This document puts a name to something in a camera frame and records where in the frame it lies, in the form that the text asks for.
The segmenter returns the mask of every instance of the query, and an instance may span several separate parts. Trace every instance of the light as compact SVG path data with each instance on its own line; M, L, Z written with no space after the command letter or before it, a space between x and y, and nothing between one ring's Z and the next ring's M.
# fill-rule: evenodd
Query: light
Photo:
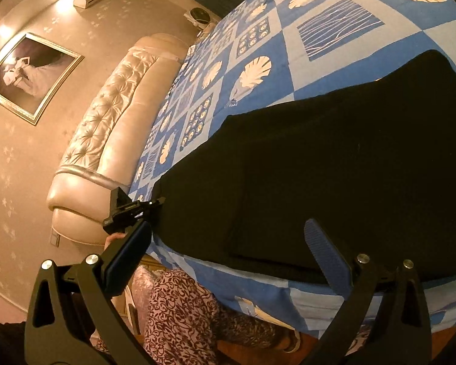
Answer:
M58 0L56 2L56 10L59 13L65 13L70 9L73 9L74 0Z
M13 55L13 52L10 55L8 55L3 62L5 64L15 64L16 59L15 59L15 56Z
M24 35L25 35L25 33L23 31L20 31L17 34L15 34L11 39L8 40L8 42L0 50L0 62L4 59L8 58L9 55L12 55L13 57L15 57L15 53L11 52L11 50L24 37Z
M10 27L5 26L5 25L0 26L0 37L10 38L12 34L13 34L13 31Z

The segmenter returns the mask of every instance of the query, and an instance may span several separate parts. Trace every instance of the patterned wallpaper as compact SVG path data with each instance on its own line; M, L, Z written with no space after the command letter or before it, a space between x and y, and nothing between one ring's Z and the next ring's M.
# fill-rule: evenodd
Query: patterned wallpaper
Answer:
M102 0L81 11L59 0L24 29L85 56L38 125L0 106L0 293L23 308L44 259L67 264L101 251L66 239L49 244L47 193L88 105L142 36L169 33L193 43L196 35L184 10L167 0Z

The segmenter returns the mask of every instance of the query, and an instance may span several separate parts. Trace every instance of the wooden floor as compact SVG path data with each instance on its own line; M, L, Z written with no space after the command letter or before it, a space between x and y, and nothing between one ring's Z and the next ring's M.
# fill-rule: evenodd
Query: wooden floor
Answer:
M455 332L456 328L450 328L432 335L432 358L446 346ZM293 354L268 349L249 349L227 342L219 342L218 348L241 365L299 365L317 342L309 335L302 334L301 336L301 349Z

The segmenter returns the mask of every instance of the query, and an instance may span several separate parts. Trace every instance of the person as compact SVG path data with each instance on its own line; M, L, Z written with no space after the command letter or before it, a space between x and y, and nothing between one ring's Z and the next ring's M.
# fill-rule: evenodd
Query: person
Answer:
M112 234L105 249L125 234ZM217 341L295 352L300 334L225 307L207 289L180 269L153 276L139 266L132 297L139 314L140 341L159 365L237 364L217 350ZM97 349L107 352L101 340Z

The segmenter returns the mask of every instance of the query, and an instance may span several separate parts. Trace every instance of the gold picture frame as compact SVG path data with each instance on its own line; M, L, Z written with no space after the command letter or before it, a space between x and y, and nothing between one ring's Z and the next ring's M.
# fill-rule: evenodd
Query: gold picture frame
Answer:
M32 33L25 33L4 54L0 60L0 104L34 126L84 58Z

